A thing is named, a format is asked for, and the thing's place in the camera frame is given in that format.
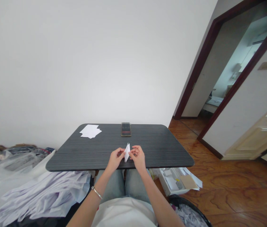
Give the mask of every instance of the white shirt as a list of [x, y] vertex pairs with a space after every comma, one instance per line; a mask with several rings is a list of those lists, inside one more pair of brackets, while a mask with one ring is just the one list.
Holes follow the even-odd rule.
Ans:
[[157, 226], [152, 206], [131, 197], [117, 198], [99, 205], [92, 227]]

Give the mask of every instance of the trash can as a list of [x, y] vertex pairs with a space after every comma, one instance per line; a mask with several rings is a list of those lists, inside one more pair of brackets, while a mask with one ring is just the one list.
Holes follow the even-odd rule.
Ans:
[[183, 211], [181, 214], [178, 212], [177, 214], [180, 216], [186, 227], [212, 227], [212, 224], [205, 217], [205, 215], [187, 199], [184, 199], [178, 195], [171, 195], [169, 196], [169, 203]]

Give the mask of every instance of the door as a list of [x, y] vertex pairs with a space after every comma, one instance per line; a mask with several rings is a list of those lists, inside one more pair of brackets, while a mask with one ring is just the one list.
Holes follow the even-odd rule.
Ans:
[[223, 160], [255, 159], [267, 149], [267, 114], [250, 128], [232, 147]]

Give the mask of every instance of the bangle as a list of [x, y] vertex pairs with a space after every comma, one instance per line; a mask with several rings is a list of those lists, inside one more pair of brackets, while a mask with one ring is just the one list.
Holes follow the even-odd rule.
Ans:
[[95, 191], [95, 193], [100, 197], [100, 199], [103, 199], [102, 196], [100, 196], [100, 194], [95, 190], [95, 187], [94, 186], [92, 186], [92, 190]]

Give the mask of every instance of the dark gray table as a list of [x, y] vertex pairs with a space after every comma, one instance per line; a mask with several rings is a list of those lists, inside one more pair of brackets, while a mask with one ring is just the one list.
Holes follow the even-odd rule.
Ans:
[[[48, 171], [105, 169], [110, 154], [118, 147], [140, 145], [145, 153], [146, 168], [189, 167], [194, 160], [164, 125], [131, 125], [132, 136], [121, 136], [121, 124], [99, 125], [95, 138], [81, 137], [80, 125], [46, 164]], [[118, 169], [135, 168], [133, 160], [121, 161]]]

